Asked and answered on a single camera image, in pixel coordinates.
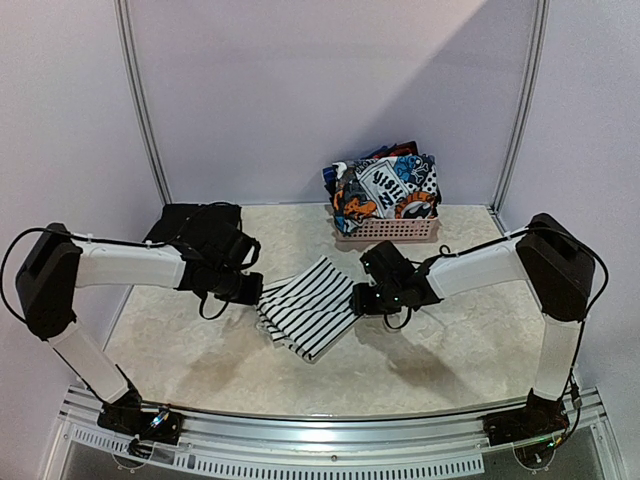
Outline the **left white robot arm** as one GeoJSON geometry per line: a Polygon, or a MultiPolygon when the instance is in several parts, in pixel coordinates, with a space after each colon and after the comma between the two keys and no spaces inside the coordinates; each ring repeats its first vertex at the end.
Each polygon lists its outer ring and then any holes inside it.
{"type": "Polygon", "coordinates": [[[196,234],[193,243],[93,238],[61,223],[33,231],[39,238],[16,274],[21,309],[13,315],[110,405],[111,419],[128,434],[148,426],[148,412],[129,397],[134,388],[125,374],[84,331],[73,310],[76,290],[145,285],[248,306],[256,305],[262,293],[263,277],[251,269],[261,245],[229,224],[196,234]]]}

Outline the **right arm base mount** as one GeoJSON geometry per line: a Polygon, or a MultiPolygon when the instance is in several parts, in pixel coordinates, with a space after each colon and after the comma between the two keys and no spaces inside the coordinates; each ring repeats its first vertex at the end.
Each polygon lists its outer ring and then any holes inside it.
{"type": "Polygon", "coordinates": [[[530,471],[545,470],[577,430],[581,419],[582,398],[580,388],[570,382],[568,393],[575,410],[575,419],[569,419],[564,396],[546,400],[533,391],[523,407],[490,413],[481,418],[483,432],[489,445],[513,445],[517,462],[530,471]]]}

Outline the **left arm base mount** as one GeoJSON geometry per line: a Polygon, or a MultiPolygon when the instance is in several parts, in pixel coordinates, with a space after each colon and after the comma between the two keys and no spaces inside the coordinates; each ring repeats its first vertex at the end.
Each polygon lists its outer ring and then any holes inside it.
{"type": "Polygon", "coordinates": [[[183,414],[169,407],[144,411],[141,397],[128,393],[114,403],[102,405],[97,425],[130,436],[127,453],[147,460],[152,456],[155,443],[174,446],[179,443],[184,420],[183,414]]]}

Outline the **black white striped tank top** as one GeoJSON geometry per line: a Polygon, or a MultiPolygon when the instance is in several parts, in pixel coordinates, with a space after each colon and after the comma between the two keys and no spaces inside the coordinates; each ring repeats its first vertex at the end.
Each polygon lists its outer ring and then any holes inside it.
{"type": "Polygon", "coordinates": [[[301,274],[266,287],[257,305],[272,342],[314,364],[354,326],[354,281],[322,256],[301,274]]]}

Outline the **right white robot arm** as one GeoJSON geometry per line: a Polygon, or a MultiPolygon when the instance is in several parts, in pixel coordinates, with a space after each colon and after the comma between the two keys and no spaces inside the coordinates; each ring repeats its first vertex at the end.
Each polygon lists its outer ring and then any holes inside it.
{"type": "Polygon", "coordinates": [[[523,281],[533,290],[545,321],[532,393],[538,397],[517,415],[517,427],[537,436],[552,424],[575,367],[580,331],[593,300],[597,254],[552,216],[535,215],[524,228],[461,252],[441,250],[415,263],[389,240],[360,258],[369,282],[352,289],[356,316],[410,313],[450,297],[523,281]]]}

